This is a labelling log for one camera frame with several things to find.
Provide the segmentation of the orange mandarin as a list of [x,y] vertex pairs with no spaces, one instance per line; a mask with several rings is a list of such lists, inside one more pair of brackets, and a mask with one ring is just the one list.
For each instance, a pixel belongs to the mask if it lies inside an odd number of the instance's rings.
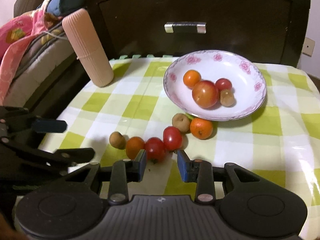
[[133,160],[136,158],[140,150],[143,150],[145,141],[141,137],[131,137],[126,143],[126,155],[129,159]]
[[189,88],[193,89],[193,87],[201,81],[201,74],[196,70],[188,70],[185,72],[183,76],[183,83]]
[[208,139],[213,133],[213,123],[201,118],[193,118],[190,123],[190,132],[197,139]]

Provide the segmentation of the brown longan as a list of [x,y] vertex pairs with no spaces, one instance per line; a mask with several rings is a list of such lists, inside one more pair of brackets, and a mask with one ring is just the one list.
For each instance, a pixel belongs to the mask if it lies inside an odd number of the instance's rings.
[[112,147],[123,150],[126,147],[126,139],[125,137],[115,131],[109,137],[109,143]]
[[225,107],[232,107],[235,104],[234,94],[229,89],[220,91],[220,103]]
[[176,127],[181,133],[187,133],[190,129],[190,119],[182,113],[177,113],[172,117],[172,126]]

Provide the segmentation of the large red tomato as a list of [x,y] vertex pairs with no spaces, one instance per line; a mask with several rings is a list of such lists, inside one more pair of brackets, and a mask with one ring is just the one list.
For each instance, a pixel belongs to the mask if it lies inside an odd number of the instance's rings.
[[219,99],[219,90],[212,81],[202,80],[193,87],[192,97],[199,107],[212,108]]

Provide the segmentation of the red cherry tomato with stem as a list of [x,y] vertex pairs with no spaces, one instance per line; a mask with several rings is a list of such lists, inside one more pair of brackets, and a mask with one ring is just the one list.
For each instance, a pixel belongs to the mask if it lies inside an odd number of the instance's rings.
[[228,79],[220,78],[215,83],[218,90],[222,91],[225,89],[231,90],[232,89],[232,83]]

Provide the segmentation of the pink floral cloth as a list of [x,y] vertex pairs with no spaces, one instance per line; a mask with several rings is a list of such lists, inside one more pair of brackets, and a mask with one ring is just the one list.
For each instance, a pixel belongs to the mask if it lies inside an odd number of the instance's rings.
[[37,9],[13,18],[1,27],[1,103],[30,42],[47,30],[44,14],[44,9]]

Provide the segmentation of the white floral ceramic plate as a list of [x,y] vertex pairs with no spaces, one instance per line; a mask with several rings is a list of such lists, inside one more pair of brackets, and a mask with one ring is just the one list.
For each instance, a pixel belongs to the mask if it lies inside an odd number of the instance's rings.
[[235,53],[202,50],[176,59],[163,87],[181,110],[213,120],[238,120],[254,113],[266,99],[266,81],[255,64]]

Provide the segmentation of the pink ribbed cylindrical container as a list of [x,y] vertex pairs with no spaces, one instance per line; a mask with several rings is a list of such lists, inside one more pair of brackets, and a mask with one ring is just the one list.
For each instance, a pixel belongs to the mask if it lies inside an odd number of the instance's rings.
[[62,26],[90,80],[98,87],[111,83],[114,72],[87,10],[64,17]]

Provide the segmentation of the dark wooden cabinet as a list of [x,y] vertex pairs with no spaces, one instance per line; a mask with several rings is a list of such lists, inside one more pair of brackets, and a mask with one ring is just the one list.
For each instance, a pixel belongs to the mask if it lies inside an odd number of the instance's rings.
[[[252,62],[296,67],[311,0],[84,0],[109,59],[182,56],[217,49]],[[173,33],[167,22],[206,22],[205,34]]]

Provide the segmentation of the wall power socket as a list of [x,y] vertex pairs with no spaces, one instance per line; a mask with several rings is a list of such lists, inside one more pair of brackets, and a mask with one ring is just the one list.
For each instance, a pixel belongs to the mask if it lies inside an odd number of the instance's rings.
[[302,54],[309,56],[309,57],[312,57],[314,47],[315,47],[315,41],[308,38],[308,37],[305,37],[304,43],[303,43],[303,48],[302,48]]

